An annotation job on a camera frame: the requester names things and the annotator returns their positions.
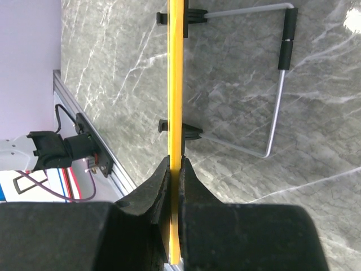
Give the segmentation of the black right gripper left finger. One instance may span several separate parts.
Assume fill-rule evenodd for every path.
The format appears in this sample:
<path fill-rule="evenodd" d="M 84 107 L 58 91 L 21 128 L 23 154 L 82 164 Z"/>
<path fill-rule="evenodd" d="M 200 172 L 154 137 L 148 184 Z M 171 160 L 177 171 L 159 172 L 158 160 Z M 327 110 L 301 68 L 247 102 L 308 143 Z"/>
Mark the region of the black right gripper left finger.
<path fill-rule="evenodd" d="M 1 204 L 2 270 L 163 270 L 169 159 L 115 203 Z"/>

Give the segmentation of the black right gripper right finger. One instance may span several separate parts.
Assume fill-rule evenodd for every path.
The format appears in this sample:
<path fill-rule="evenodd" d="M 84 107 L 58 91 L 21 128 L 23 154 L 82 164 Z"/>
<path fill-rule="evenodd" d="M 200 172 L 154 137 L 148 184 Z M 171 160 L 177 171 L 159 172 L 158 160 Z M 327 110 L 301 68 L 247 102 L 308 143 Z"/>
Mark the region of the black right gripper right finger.
<path fill-rule="evenodd" d="M 179 233 L 185 270 L 328 270 L 309 213 L 289 204 L 223 203 L 183 158 Z"/>

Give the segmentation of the yellow framed whiteboard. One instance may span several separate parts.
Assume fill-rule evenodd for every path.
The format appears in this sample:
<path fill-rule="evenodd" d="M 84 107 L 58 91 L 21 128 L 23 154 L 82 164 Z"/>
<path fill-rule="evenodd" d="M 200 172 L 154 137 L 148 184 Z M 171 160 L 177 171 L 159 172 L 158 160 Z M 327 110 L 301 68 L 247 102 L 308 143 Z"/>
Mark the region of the yellow framed whiteboard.
<path fill-rule="evenodd" d="M 179 176 L 182 164 L 184 2 L 168 1 L 168 155 L 170 164 L 170 264 L 181 259 Z"/>

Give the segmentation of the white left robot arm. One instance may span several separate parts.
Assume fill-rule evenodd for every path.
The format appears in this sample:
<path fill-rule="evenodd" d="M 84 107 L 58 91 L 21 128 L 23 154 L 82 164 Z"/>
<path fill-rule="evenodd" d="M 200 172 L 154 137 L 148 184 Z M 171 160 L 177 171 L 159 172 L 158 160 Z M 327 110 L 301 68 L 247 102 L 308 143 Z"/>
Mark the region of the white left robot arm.
<path fill-rule="evenodd" d="M 64 140 L 52 131 L 31 132 L 1 140 L 1 171 L 67 168 L 72 161 Z"/>

